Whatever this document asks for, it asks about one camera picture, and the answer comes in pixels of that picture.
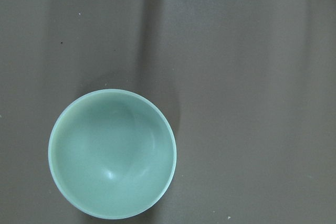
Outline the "green bowl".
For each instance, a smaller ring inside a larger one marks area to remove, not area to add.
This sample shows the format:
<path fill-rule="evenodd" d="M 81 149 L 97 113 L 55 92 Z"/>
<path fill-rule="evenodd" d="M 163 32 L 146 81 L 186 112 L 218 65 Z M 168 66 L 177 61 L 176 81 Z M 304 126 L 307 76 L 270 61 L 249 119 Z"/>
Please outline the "green bowl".
<path fill-rule="evenodd" d="M 176 168 L 173 130 L 148 99 L 127 90 L 85 94 L 59 115 L 48 164 L 61 194 L 96 218 L 118 220 L 154 206 Z"/>

